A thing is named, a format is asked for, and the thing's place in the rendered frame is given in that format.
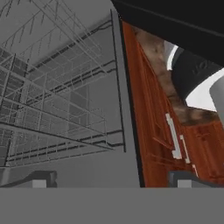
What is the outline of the red wooden cupboard door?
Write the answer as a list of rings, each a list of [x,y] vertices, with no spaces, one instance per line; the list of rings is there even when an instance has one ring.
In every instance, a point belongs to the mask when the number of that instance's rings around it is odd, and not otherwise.
[[[224,129],[221,122],[185,126],[190,160],[203,180],[224,186]]]
[[[172,105],[165,95],[151,63],[144,53],[134,28],[122,23],[129,84],[135,114],[137,137],[144,185],[166,187],[168,173],[187,171],[193,174],[192,162],[186,163],[186,154],[179,135],[183,133]],[[165,114],[169,113],[175,126],[182,158],[172,155],[174,144]]]

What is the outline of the grey dishwasher body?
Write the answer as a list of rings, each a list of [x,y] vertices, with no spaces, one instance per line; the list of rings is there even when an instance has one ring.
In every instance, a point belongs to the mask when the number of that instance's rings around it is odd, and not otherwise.
[[[80,3],[93,6],[89,0],[65,0],[76,17],[88,29],[94,29],[109,21],[111,26],[95,35],[104,47],[106,58],[116,60],[121,93],[124,127],[124,151],[108,151],[81,157],[69,157],[44,164],[32,164],[14,168],[1,168],[3,184],[22,179],[35,171],[56,171],[59,187],[139,187],[142,185],[137,133],[131,107],[130,84],[123,41],[123,29],[116,11],[107,6],[101,13],[86,13]]]

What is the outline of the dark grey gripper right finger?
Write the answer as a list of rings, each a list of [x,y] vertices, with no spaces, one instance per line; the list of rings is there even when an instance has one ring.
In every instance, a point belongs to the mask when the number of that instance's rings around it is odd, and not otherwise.
[[[224,185],[202,180],[189,171],[170,171],[167,182],[172,188],[224,188]]]

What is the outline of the black and white round thing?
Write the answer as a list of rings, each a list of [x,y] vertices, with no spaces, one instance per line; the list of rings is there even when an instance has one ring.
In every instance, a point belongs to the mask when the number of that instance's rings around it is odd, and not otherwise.
[[[209,88],[224,68],[168,41],[164,42],[169,98],[179,122],[185,126],[219,121]]]

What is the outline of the black dishwasher door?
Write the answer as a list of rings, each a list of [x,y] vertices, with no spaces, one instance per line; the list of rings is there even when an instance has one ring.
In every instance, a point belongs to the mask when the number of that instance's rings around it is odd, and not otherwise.
[[[224,0],[110,0],[122,20],[224,67]]]

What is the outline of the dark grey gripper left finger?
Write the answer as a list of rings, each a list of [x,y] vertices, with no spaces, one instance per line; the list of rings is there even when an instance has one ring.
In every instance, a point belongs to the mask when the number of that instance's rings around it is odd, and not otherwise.
[[[33,171],[25,178],[1,185],[1,188],[57,188],[57,177],[56,171]]]

